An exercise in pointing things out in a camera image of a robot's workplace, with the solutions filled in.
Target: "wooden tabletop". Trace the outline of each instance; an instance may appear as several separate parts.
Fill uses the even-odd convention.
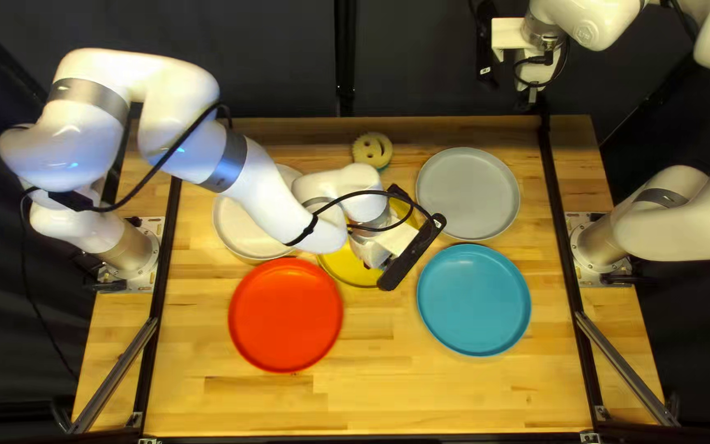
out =
[[[530,288],[532,317],[517,345],[492,358],[443,348],[417,313],[415,285],[434,253],[457,242],[440,236],[391,292],[339,283],[345,304],[330,354],[295,375],[272,375],[233,347],[227,308],[253,267],[234,257],[212,226],[214,196],[184,183],[177,216],[163,325],[144,432],[156,436],[363,435],[578,431],[591,427],[574,330],[530,116],[445,118],[240,119],[235,128],[262,143],[277,163],[303,173],[352,162],[350,144],[366,131],[394,143],[383,185],[414,197],[423,163],[453,146],[482,148],[518,179],[521,209],[497,238],[480,242],[505,254]],[[564,208],[606,211],[611,199],[587,116],[552,119]],[[129,152],[121,194],[146,171]],[[121,216],[163,215],[168,177],[153,182]],[[314,260],[309,254],[301,254]],[[149,295],[99,295],[77,414],[147,318]],[[586,312],[657,395],[661,394],[634,289],[583,291]],[[597,354],[604,403],[620,419],[650,422],[615,371]],[[138,366],[95,429],[121,427],[133,409]]]

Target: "gray plate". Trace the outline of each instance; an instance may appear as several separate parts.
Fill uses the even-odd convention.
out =
[[[418,203],[441,213],[443,233],[484,240],[505,231],[519,213],[519,186],[495,156],[475,148],[449,148],[427,160],[415,185]]]

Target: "orange plate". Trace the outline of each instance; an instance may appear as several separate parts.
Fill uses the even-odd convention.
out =
[[[333,279],[307,261],[285,257],[254,268],[237,286],[229,332],[255,367],[292,373],[330,351],[343,315]]]

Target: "sponge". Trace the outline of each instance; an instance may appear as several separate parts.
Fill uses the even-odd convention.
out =
[[[394,146],[390,139],[381,133],[366,133],[355,139],[353,158],[359,164],[369,164],[378,171],[384,170],[390,157],[394,155]]]

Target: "teal plate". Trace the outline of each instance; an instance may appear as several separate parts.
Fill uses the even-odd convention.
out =
[[[440,251],[418,280],[418,310],[432,335],[467,356],[494,356],[517,344],[530,322],[530,291],[517,266],[467,243]]]

